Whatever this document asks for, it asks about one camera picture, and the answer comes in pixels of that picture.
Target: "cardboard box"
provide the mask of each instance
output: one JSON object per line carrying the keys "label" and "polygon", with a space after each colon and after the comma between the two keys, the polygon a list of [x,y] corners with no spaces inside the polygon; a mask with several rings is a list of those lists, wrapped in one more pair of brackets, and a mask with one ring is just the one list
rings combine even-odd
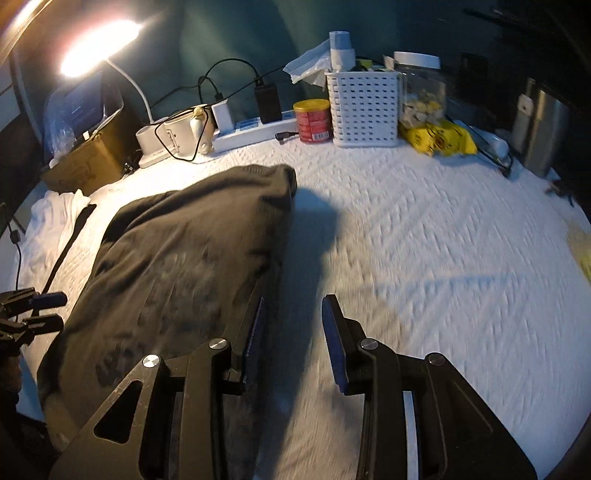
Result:
{"label": "cardboard box", "polygon": [[119,180],[125,160],[139,149],[139,128],[137,117],[124,108],[91,139],[42,172],[41,179],[54,192],[80,189],[86,196]]}

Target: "yellow snack bag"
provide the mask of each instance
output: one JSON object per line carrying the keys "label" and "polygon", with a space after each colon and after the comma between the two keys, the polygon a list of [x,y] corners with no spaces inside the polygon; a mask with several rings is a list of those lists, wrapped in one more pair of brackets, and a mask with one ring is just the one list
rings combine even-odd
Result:
{"label": "yellow snack bag", "polygon": [[427,124],[421,128],[400,125],[400,133],[416,151],[427,155],[440,153],[448,157],[478,153],[468,131],[448,120],[441,120],[440,125]]}

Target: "power strip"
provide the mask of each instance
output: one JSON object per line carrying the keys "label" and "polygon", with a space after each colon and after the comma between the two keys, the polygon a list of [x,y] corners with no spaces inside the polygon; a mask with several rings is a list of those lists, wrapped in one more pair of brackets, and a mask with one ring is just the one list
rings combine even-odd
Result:
{"label": "power strip", "polygon": [[261,118],[251,118],[238,122],[235,129],[220,133],[219,130],[213,134],[212,144],[215,152],[224,152],[233,148],[252,145],[275,138],[276,134],[282,132],[297,132],[296,113],[293,110],[282,113],[282,119],[278,122],[264,124]]}

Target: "blue padding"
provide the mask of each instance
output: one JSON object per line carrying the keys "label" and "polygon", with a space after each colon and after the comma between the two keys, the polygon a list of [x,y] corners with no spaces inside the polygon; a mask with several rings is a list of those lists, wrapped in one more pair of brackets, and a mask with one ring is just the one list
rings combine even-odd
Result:
{"label": "blue padding", "polygon": [[329,349],[330,364],[333,369],[335,383],[339,386],[340,392],[345,393],[349,385],[346,373],[345,349],[340,340],[330,302],[327,299],[322,300],[322,326],[324,327],[324,337],[326,338],[326,346]]}

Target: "quilted mattress cover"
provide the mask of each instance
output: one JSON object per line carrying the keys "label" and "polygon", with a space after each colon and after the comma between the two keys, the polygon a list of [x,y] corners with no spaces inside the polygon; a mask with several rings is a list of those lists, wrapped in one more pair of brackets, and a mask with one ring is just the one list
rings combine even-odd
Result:
{"label": "quilted mattress cover", "polygon": [[[345,398],[333,382],[320,320],[327,293],[396,352],[446,355],[538,476],[548,474],[591,412],[591,287],[566,242],[569,225],[590,226],[519,164],[507,180],[477,157],[297,139],[203,164],[165,160],[91,195],[98,206],[53,282],[70,299],[57,311],[67,320],[120,207],[249,163],[287,163],[298,175],[257,477],[355,476],[362,399]],[[43,238],[43,222],[35,225]],[[43,248],[51,254],[63,243]],[[33,260],[39,245],[24,249],[21,285],[42,289],[51,265]],[[50,342],[38,338],[26,350],[33,375]]]}

